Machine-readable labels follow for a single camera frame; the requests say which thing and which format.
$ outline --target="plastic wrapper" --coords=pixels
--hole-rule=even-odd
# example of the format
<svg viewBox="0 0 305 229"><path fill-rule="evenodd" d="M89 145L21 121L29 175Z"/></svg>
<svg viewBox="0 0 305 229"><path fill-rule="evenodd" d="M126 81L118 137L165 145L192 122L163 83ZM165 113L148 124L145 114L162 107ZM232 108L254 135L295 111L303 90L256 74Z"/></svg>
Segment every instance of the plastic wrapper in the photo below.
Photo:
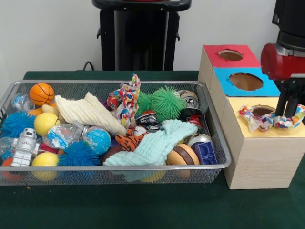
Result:
<svg viewBox="0 0 305 229"><path fill-rule="evenodd" d="M11 100L11 105L15 111L31 111L35 109L35 104L32 103L27 94L17 93Z"/></svg>
<svg viewBox="0 0 305 229"><path fill-rule="evenodd" d="M56 125L42 137L42 140L51 148L64 149L71 142L79 141L83 128L84 126L78 123Z"/></svg>
<svg viewBox="0 0 305 229"><path fill-rule="evenodd" d="M4 161L9 157L13 157L14 153L12 152L11 144L13 143L14 138L4 137L0 139L0 156Z"/></svg>
<svg viewBox="0 0 305 229"><path fill-rule="evenodd" d="M305 106L299 104L295 116L292 118L275 116L274 112L258 117L253 114L253 108L246 105L242 106L239 114L247 120L250 132L253 132L256 129L268 131L272 126L281 129L293 129L299 126L304 119Z"/></svg>

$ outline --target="white robot figure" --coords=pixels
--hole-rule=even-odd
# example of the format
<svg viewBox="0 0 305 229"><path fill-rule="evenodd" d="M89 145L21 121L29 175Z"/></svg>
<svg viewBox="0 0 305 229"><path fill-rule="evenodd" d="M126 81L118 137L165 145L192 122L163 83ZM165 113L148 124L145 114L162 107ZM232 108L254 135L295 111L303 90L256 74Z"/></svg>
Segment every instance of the white robot figure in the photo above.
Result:
<svg viewBox="0 0 305 229"><path fill-rule="evenodd" d="M11 166L29 166L32 156L38 154L40 144L36 142L36 131L32 128L25 128L19 138L14 138L12 143L13 162Z"/></svg>

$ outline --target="wire mesh basket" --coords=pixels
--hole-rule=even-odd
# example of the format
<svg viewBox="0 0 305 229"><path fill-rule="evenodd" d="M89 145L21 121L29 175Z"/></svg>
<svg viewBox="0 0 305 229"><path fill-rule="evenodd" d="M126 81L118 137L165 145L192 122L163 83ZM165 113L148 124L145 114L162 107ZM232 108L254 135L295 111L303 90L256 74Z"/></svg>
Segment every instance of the wire mesh basket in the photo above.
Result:
<svg viewBox="0 0 305 229"><path fill-rule="evenodd" d="M1 118L14 112L11 99L16 93L28 94L36 83L48 83L56 94L68 99L82 99L91 92L106 100L108 93L119 88L122 81L18 81L8 88L0 101ZM0 167L0 186L8 185L87 185L87 184L134 184L134 183L212 183L221 169L231 163L231 156L220 127L209 92L196 81L142 81L141 91L153 93L167 85L176 90L190 90L197 94L199 109L204 113L202 134L212 138L217 165L197 166L94 166L94 167Z"/></svg>

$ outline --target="tiger plush toy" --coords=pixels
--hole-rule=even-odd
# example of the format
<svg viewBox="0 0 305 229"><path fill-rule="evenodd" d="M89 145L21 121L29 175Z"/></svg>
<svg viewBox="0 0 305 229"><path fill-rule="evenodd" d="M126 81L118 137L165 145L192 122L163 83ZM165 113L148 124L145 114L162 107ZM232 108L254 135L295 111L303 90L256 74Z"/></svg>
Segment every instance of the tiger plush toy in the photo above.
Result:
<svg viewBox="0 0 305 229"><path fill-rule="evenodd" d="M121 145L122 150L124 151L134 151L136 147L140 144L140 141L144 138L146 134L146 130L142 127L141 133L137 131L138 127L136 129L130 125L130 127L127 129L126 136L118 135L115 137L115 140Z"/></svg>

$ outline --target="white wall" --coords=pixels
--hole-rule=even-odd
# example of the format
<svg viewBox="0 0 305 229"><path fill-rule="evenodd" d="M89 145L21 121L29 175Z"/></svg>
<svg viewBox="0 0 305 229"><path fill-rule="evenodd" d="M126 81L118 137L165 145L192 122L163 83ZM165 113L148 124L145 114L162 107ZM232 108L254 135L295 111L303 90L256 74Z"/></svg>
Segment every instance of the white wall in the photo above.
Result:
<svg viewBox="0 0 305 229"><path fill-rule="evenodd" d="M193 0L181 12L175 70L198 70L202 44L249 44L257 57L276 40L275 0ZM0 1L0 94L26 71L102 69L96 39L99 9L91 0Z"/></svg>

